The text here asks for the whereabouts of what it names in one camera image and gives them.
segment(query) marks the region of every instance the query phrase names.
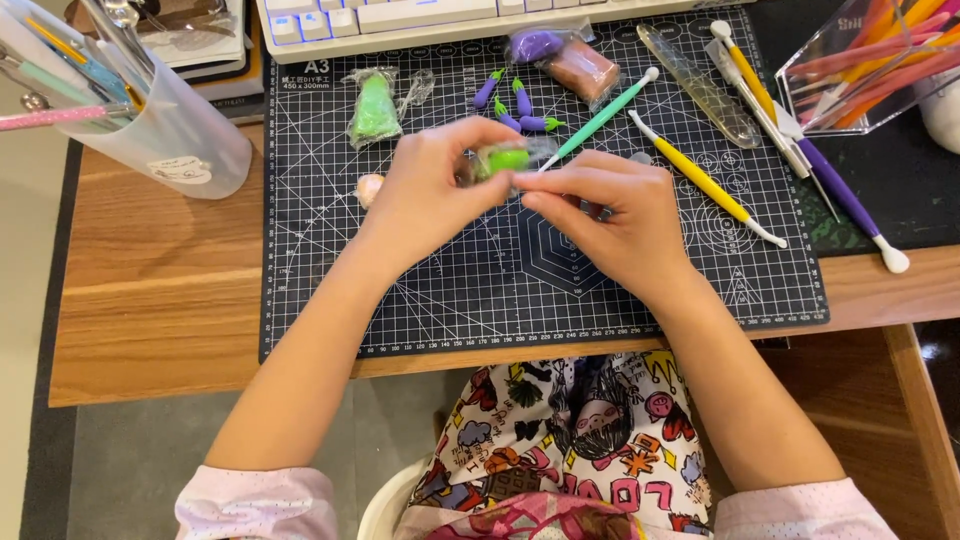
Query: lap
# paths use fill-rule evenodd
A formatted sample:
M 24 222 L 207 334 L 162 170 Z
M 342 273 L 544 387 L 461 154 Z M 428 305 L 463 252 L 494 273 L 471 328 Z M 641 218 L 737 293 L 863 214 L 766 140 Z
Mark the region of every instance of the lap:
M 504 364 L 470 378 L 411 504 L 470 512 L 551 491 L 695 531 L 703 464 L 670 351 Z

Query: wooden desk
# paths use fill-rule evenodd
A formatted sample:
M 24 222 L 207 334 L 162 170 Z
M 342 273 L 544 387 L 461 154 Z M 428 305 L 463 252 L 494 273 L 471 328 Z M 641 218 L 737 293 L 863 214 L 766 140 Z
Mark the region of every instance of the wooden desk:
M 50 406 L 243 388 L 257 369 L 263 238 L 262 126 L 244 186 L 223 201 L 186 199 L 85 150 L 60 305 Z M 960 246 L 821 259 L 831 322 L 751 337 L 960 317 Z M 635 350 L 630 339 L 357 362 L 355 377 Z

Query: keyboard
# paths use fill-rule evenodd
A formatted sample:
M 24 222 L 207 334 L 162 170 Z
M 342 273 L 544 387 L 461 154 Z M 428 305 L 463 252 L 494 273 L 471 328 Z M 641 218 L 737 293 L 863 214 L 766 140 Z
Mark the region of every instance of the keyboard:
M 755 0 L 256 0 L 267 50 L 280 63 L 503 36 L 588 17 L 628 19 Z

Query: hand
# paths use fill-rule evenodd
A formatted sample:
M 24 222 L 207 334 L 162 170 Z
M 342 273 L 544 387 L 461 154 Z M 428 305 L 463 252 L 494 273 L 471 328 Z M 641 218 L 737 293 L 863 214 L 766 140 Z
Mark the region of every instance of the hand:
M 567 235 L 601 272 L 651 309 L 696 270 L 684 251 L 670 173 L 586 150 L 564 168 L 516 175 L 523 205 Z M 589 214 L 580 210 L 589 201 Z M 603 207 L 612 215 L 598 221 Z
M 439 128 L 405 135 L 394 162 L 363 225 L 350 242 L 369 253 L 395 280 L 407 268 L 436 251 L 485 211 L 503 204 L 513 175 L 502 173 L 468 188 L 457 187 L 454 172 L 464 150 L 522 140 L 514 130 L 472 116 Z

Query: sticker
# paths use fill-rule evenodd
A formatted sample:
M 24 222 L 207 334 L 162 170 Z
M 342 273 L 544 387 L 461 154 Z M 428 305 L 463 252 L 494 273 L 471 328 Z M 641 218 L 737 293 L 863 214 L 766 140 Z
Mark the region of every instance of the sticker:
M 213 175 L 207 169 L 207 163 L 196 156 L 183 156 L 170 160 L 147 163 L 150 172 L 160 180 L 179 184 L 205 184 Z

